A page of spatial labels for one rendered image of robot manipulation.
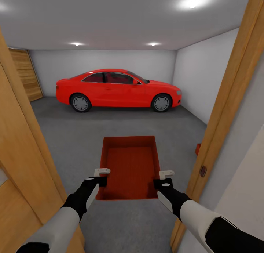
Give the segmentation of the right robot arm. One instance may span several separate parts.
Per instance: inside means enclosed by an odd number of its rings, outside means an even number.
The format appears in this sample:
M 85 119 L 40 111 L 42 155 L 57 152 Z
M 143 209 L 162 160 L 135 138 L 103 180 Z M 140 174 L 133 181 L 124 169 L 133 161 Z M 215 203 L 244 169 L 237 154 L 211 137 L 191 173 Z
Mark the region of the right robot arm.
M 208 253 L 264 253 L 264 241 L 247 234 L 226 216 L 211 211 L 173 188 L 172 170 L 159 171 L 159 200 L 189 229 Z

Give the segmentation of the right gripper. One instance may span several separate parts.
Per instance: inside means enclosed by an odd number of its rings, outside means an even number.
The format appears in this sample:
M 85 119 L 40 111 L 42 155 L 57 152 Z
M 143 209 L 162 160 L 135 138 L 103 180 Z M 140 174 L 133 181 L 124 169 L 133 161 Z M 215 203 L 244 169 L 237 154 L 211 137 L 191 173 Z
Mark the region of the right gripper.
M 160 189 L 159 186 L 160 186 L 160 184 L 162 182 L 168 182 L 173 187 L 173 183 L 172 183 L 172 179 L 171 178 L 166 178 L 165 180 L 154 179 L 154 189 Z

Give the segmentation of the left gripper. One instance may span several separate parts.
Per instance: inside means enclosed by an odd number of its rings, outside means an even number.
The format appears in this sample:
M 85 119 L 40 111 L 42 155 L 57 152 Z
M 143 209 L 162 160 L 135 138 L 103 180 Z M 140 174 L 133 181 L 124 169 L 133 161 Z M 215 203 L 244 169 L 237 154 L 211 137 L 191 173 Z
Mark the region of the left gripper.
M 107 186 L 107 177 L 96 177 L 99 180 L 99 187 Z

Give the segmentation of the storage box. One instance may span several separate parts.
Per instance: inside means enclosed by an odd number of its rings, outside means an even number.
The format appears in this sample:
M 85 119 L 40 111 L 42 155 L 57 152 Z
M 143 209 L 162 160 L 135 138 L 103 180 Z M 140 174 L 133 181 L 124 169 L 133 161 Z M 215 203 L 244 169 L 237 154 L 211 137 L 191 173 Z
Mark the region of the storage box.
M 197 147 L 196 147 L 196 150 L 195 150 L 195 153 L 198 155 L 198 152 L 200 150 L 200 147 L 201 147 L 201 144 L 197 144 Z
M 155 136 L 104 137 L 100 168 L 110 169 L 107 186 L 96 200 L 159 199 L 154 179 L 160 179 Z

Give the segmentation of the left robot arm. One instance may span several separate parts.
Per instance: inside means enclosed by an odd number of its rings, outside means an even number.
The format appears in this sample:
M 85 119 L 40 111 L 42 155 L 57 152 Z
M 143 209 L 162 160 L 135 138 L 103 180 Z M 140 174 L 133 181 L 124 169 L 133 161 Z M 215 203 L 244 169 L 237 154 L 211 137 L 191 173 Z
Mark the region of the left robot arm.
M 95 169 L 94 177 L 85 179 L 54 216 L 15 253 L 66 253 L 74 232 L 95 199 L 99 187 L 107 186 L 107 177 L 101 177 L 100 174 L 109 173 L 108 168 Z

